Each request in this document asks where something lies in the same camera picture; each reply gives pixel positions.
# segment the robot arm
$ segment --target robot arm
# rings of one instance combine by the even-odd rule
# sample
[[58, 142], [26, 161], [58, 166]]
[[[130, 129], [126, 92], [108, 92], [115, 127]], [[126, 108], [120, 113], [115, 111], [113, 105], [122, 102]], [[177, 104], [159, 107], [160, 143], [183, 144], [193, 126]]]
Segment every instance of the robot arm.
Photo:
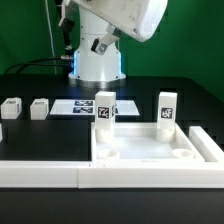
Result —
[[146, 41], [154, 34], [165, 12], [168, 0], [64, 0], [60, 24], [70, 31], [76, 4], [109, 23], [107, 34], [96, 39], [92, 51], [103, 55], [107, 47], [117, 41], [122, 32], [138, 41]]

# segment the white block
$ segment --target white block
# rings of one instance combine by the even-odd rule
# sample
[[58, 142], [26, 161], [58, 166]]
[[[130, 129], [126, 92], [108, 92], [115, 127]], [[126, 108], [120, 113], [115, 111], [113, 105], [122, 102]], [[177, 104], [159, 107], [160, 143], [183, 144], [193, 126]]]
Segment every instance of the white block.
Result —
[[30, 106], [31, 120], [45, 120], [49, 112], [48, 99], [35, 99]]
[[114, 135], [116, 93], [100, 91], [95, 96], [97, 141], [111, 141]]
[[157, 140], [172, 142], [175, 131], [177, 93], [161, 92], [158, 103]]
[[2, 141], [2, 125], [0, 124], [0, 142]]
[[16, 119], [22, 111], [22, 100], [20, 98], [7, 98], [1, 105], [2, 119]]

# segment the black tabletop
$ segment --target black tabletop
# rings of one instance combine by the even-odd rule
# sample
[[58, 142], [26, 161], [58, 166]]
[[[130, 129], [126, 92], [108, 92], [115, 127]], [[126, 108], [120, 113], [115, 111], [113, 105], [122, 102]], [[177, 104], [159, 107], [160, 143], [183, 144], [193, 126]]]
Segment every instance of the black tabletop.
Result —
[[[0, 160], [89, 161], [93, 116], [52, 116], [30, 120], [30, 105], [47, 98], [94, 99], [99, 89], [74, 87], [63, 76], [0, 76], [0, 103], [22, 98], [17, 120], [0, 120]], [[176, 122], [188, 135], [202, 126], [224, 149], [224, 104], [186, 78], [127, 77], [113, 87], [117, 99], [134, 100], [140, 116], [117, 122], [156, 122], [161, 91], [177, 92]], [[0, 223], [222, 223], [222, 189], [0, 189]]]

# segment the green wall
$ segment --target green wall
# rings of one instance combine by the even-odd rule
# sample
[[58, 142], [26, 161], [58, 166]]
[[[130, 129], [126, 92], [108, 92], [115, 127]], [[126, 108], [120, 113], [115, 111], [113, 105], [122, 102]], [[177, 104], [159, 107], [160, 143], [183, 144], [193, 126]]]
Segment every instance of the green wall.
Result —
[[[58, 16], [53, 0], [49, 5], [56, 55], [60, 55], [64, 52]], [[122, 37], [123, 72], [129, 76], [189, 77], [224, 102], [223, 12], [223, 0], [169, 0], [166, 15], [151, 40], [139, 43]], [[0, 74], [12, 64], [51, 56], [44, 0], [4, 1], [0, 18]], [[76, 27], [75, 47], [78, 36]], [[32, 72], [53, 70], [35, 67]]]

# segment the white tray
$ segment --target white tray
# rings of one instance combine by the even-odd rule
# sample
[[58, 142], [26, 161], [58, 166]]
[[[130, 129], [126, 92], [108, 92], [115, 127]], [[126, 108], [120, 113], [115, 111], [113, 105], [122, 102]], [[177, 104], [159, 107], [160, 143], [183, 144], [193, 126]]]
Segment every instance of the white tray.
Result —
[[[174, 140], [161, 143], [156, 140], [156, 123], [115, 123], [114, 139], [110, 143], [96, 141], [92, 123], [92, 160], [107, 163], [132, 162], [204, 162], [204, 158], [175, 124]], [[175, 152], [182, 150], [178, 157]]]

